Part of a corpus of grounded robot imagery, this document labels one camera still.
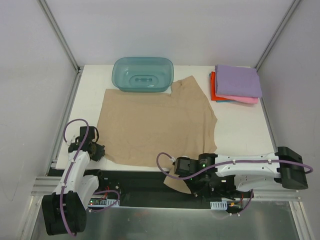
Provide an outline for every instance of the teal plastic bin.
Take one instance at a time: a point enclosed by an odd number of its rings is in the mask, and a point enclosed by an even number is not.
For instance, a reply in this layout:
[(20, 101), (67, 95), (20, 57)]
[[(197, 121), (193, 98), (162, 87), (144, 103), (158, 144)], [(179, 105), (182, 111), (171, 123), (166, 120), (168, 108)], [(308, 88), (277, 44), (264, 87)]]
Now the teal plastic bin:
[(112, 83), (124, 92), (160, 93), (174, 81), (174, 65), (163, 57), (124, 57), (116, 61)]

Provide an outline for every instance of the orange cloth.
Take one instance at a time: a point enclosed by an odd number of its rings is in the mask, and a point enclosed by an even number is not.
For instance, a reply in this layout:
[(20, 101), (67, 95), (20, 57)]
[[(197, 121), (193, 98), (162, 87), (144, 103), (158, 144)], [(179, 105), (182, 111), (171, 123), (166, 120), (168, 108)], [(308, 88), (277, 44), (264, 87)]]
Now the orange cloth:
[(216, 86), (215, 86), (215, 80), (216, 80), (216, 73), (214, 71), (211, 72), (211, 101), (225, 101), (230, 100), (228, 98), (216, 96)]

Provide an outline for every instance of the white table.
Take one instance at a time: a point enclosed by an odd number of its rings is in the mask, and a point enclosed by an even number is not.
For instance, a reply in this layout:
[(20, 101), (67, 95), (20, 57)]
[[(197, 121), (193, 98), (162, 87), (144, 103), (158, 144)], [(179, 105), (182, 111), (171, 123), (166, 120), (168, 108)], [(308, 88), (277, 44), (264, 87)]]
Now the white table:
[[(210, 94), (209, 74), (213, 66), (174, 66), (174, 81), (193, 75), (208, 97)], [(116, 89), (112, 84), (113, 65), (86, 65), (70, 114), (70, 120), (86, 119), (91, 126), (97, 126), (106, 89)], [(261, 103), (255, 105), (237, 102), (215, 102), (211, 106), (217, 117), (214, 130), (216, 153), (224, 155), (259, 155), (274, 151)], [(79, 127), (84, 123), (74, 122), (66, 131), (66, 139), (74, 140), (79, 135)], [(64, 169), (68, 161), (68, 145), (62, 143), (56, 168)], [(158, 171), (158, 168), (116, 164), (103, 158), (91, 161), (88, 169), (118, 171)]]

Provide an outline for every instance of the tan towel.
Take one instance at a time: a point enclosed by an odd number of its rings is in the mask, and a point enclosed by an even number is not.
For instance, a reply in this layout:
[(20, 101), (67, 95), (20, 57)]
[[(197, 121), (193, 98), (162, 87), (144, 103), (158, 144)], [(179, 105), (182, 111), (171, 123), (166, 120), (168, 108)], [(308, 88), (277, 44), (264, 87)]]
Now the tan towel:
[[(199, 154), (217, 149), (217, 118), (195, 78), (176, 81), (171, 89), (171, 94), (105, 91), (97, 128), (106, 158), (117, 164), (157, 167), (160, 152), (198, 159)], [(172, 168), (165, 156), (160, 165)], [(190, 193), (181, 180), (166, 179), (165, 184)]]

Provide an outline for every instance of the reflective surface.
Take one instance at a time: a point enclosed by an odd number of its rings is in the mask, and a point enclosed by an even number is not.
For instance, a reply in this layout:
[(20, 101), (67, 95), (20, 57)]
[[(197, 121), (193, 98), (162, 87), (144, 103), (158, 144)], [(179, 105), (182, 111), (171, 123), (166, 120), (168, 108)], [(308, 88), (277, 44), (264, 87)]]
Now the reflective surface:
[[(69, 240), (48, 236), (40, 209), (32, 240)], [(77, 240), (298, 240), (288, 202), (252, 202), (243, 214), (169, 208), (111, 208), (88, 213)]]

